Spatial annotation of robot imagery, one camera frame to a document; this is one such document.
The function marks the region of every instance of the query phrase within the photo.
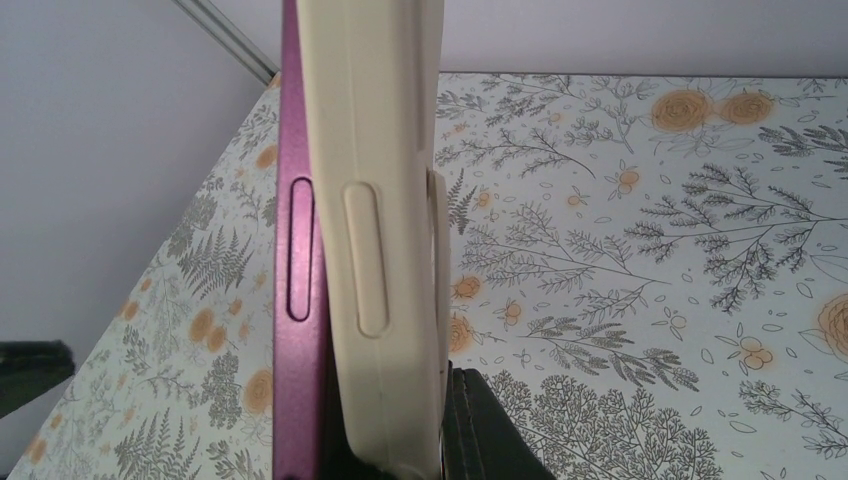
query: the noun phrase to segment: side button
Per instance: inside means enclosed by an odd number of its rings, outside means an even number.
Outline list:
[[[309,318],[312,298],[312,222],[315,203],[312,182],[298,178],[291,186],[289,213],[289,315],[295,321]]]
[[[366,183],[352,183],[344,188],[343,196],[359,331],[368,338],[379,338],[389,327],[389,313],[377,195]]]

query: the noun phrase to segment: plant illustration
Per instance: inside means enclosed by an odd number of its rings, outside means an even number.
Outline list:
[[[749,296],[764,295],[765,282],[774,281],[779,269],[798,272],[817,227],[846,220],[814,212],[811,201],[783,187],[769,185],[768,197],[758,193],[758,179],[745,167],[706,163],[689,180],[682,186],[683,200],[664,195],[654,207],[641,209],[662,223],[638,221],[625,235],[646,241],[638,251],[657,263],[670,258],[680,242],[694,241],[707,255],[704,273],[713,277],[711,284],[724,287],[710,304],[727,314],[740,311]],[[740,222],[748,225],[737,226]]]
[[[215,474],[221,479],[265,480],[265,471],[253,464],[247,449],[233,453],[226,440],[209,444],[206,449],[210,460],[215,462]]]
[[[669,332],[671,332],[674,338],[682,342],[682,331],[686,328],[686,324],[688,323],[686,317],[680,315],[680,312],[678,312],[677,310],[672,310],[668,307],[663,307],[663,315],[665,315],[666,320],[657,320],[651,325],[655,327],[668,326],[668,330]]]
[[[631,247],[623,239],[580,230],[561,235],[551,225],[552,216],[535,203],[522,204],[512,218],[504,235],[487,225],[470,229],[460,266],[484,275],[487,285],[511,287],[532,280],[550,294],[581,291],[600,274],[639,281],[634,288],[606,293],[590,289],[576,296],[577,305],[585,305],[581,319],[603,321],[635,312],[637,303],[647,306],[642,297],[645,287],[665,283],[630,271]]]
[[[234,182],[230,185],[230,191],[236,194],[236,199],[241,202],[239,204],[243,218],[259,221],[259,215],[262,214],[262,195],[256,193],[256,187],[251,187],[247,191],[247,187],[242,182]]]
[[[658,408],[642,388],[630,399],[614,389],[598,395],[553,375],[532,396],[507,371],[486,380],[530,449],[560,478],[722,478],[709,434],[686,428],[678,411]]]
[[[159,369],[156,375],[145,378],[138,384],[149,386],[157,399],[161,394],[166,400],[185,400],[189,408],[195,408],[201,404],[201,394],[195,389],[194,383],[181,378],[184,373],[184,369],[166,365]]]
[[[471,200],[474,198],[474,192],[477,187],[473,187],[467,193],[463,193],[465,188],[465,170],[459,171],[459,177],[456,183],[448,190],[448,227],[456,227],[460,235],[465,234],[465,229],[473,221],[468,218],[468,208],[471,206]]]
[[[486,126],[503,125],[516,118],[538,115],[563,97],[582,100],[585,92],[573,93],[569,75],[512,75],[495,74],[481,82],[484,92],[505,86],[504,95],[495,106],[495,114],[486,119]]]
[[[226,292],[233,284],[236,287],[239,286],[244,280],[247,262],[253,256],[253,252],[247,253],[249,246],[250,237],[239,248],[239,238],[235,228],[233,228],[232,239],[227,245],[222,225],[217,235],[209,232],[209,237],[184,254],[177,265],[188,285],[194,287],[193,294],[200,292],[202,299],[216,288],[223,287]]]
[[[745,335],[745,328],[742,322],[736,326],[736,338],[716,335],[716,340],[726,343],[736,350],[728,355],[728,360],[738,358],[739,370],[747,377],[750,371],[762,370],[766,365],[774,360],[774,354],[771,350],[763,346],[758,338],[750,335]]]
[[[147,339],[138,334],[138,330],[127,325],[124,328],[124,338],[122,343],[127,347],[127,353],[124,356],[124,362],[130,364],[133,373],[143,375],[151,366],[147,362],[147,355],[150,353],[150,345]]]
[[[466,93],[462,96],[456,93],[445,90],[436,97],[436,118],[447,118],[450,120],[458,120],[465,116],[465,112],[471,110],[480,113],[483,107],[486,106],[486,101],[479,95]]]
[[[548,316],[533,320],[526,338],[551,344],[549,355],[565,369],[574,367],[588,375],[613,367],[622,380],[641,387],[659,380],[673,390],[683,386],[698,391],[698,376],[681,367],[680,357],[671,350],[649,348],[641,356],[622,351],[633,345],[620,323],[581,326],[576,318]]]
[[[186,439],[183,421],[174,438],[170,424],[171,409],[159,412],[152,419],[144,419],[141,426],[115,446],[118,456],[118,474],[121,478],[138,480],[166,480],[171,478],[196,479],[200,467],[194,468],[194,457],[200,438],[190,447]]]
[[[265,206],[262,207],[262,219],[265,220],[266,227],[273,227],[277,224],[277,197],[271,197],[265,201]]]
[[[212,361],[212,369],[206,373],[200,385],[203,390],[200,403],[212,402],[209,406],[209,424],[213,427],[224,428],[226,425],[229,430],[241,417],[241,385],[235,383],[238,364],[238,357],[227,351]]]
[[[760,127],[760,140],[771,143],[776,153],[785,157],[809,157],[816,150],[848,154],[848,131],[819,125],[818,128],[805,128],[800,134],[792,128],[781,126],[781,130]],[[841,160],[824,160],[824,163],[838,167],[835,173],[848,174],[848,156]],[[839,177],[848,180],[848,175]]]
[[[739,386],[739,397],[745,407],[755,414],[774,415],[783,422],[793,416],[801,421],[801,427],[818,430],[818,437],[802,436],[807,443],[804,448],[814,451],[825,459],[842,458],[848,453],[848,435],[840,429],[842,418],[832,414],[831,407],[813,402],[810,395],[795,390],[792,399],[795,405],[783,403],[780,390],[762,381],[743,381]]]
[[[192,198],[171,238],[168,239],[168,256],[179,257],[191,246],[195,230],[206,230],[215,216],[218,201],[209,193]]]
[[[627,101],[631,98],[645,100],[653,96],[652,90],[659,85],[651,83],[647,78],[639,83],[633,84],[627,81],[628,77],[592,77],[592,88],[590,91],[597,96],[589,96],[584,103],[585,107],[580,109],[582,113],[603,112],[615,121],[616,132],[609,128],[599,129],[600,122],[587,121],[585,117],[579,117],[577,123],[571,126],[572,132],[566,134],[567,140],[572,143],[588,147],[594,142],[612,142],[624,145],[627,151],[635,153],[633,147],[627,142],[627,134],[636,123],[638,117],[627,111]],[[605,103],[601,94],[611,95],[613,101]]]
[[[557,135],[550,129],[533,128],[526,138],[519,139],[515,132],[502,128],[498,137],[495,143],[484,144],[482,140],[475,139],[462,140],[459,149],[455,145],[442,147],[436,152],[436,164],[443,167],[459,158],[466,158],[469,165],[479,165],[489,158],[492,168],[499,170],[506,162],[530,158],[521,170],[522,178],[541,169],[561,168],[569,164],[577,165],[595,178],[595,173],[586,164],[558,149],[561,144],[573,144],[567,136]]]
[[[276,136],[280,127],[278,108],[261,105],[254,109],[239,127],[227,147],[241,150],[239,160],[244,160],[272,134]]]

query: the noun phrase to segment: orange rose print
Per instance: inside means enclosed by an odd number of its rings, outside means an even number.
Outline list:
[[[209,338],[206,339],[206,347],[210,352],[215,353],[220,350],[226,342],[227,329],[224,327],[218,327],[215,330],[212,330],[212,333],[209,334]]]
[[[454,300],[470,300],[480,293],[482,283],[474,276],[464,276],[458,282],[451,285],[453,290],[451,298]]]
[[[194,320],[191,322],[191,327],[188,329],[188,338],[194,343],[201,342],[209,331],[212,330],[212,323],[215,321],[215,314],[209,308],[197,312]]]
[[[244,409],[254,415],[261,415],[271,406],[274,392],[274,376],[271,370],[263,368],[254,373],[244,387]]]
[[[138,313],[138,302],[132,301],[124,309],[124,319],[129,322],[135,318],[136,313]]]
[[[651,109],[654,127],[674,133],[694,130],[710,115],[710,103],[706,95],[695,90],[667,93]]]
[[[265,170],[271,165],[277,163],[277,144],[268,145],[265,150],[256,158],[256,167],[260,170]]]
[[[760,370],[774,360],[774,355],[763,348],[763,344],[754,337],[745,337],[739,340],[739,346],[742,348],[742,353],[745,354],[742,362],[751,370]]]
[[[32,447],[32,452],[29,455],[30,461],[33,464],[38,464],[41,459],[44,457],[44,453],[47,451],[47,440],[43,438],[36,442],[35,446]]]
[[[236,298],[233,300],[233,303],[230,304],[229,312],[230,315],[238,315],[238,312],[241,311],[242,301],[240,298]]]
[[[451,317],[450,351],[459,353],[471,346],[473,339],[468,319],[456,313]]]
[[[848,362],[848,293],[825,305],[818,320],[833,354]]]
[[[730,97],[719,115],[737,125],[751,125],[765,120],[771,113],[772,101],[761,93],[741,93]]]

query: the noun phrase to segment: floral wallpaper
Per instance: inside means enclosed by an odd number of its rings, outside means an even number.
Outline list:
[[[270,478],[272,83],[10,478]],[[451,357],[559,478],[848,470],[848,82],[444,74]]]

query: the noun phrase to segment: phone case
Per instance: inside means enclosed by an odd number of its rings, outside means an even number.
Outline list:
[[[284,0],[274,312],[274,478],[318,478],[325,461],[330,318],[315,212],[296,0]]]
[[[398,478],[438,478],[447,216],[429,166],[443,3],[301,0],[298,15],[348,443]]]

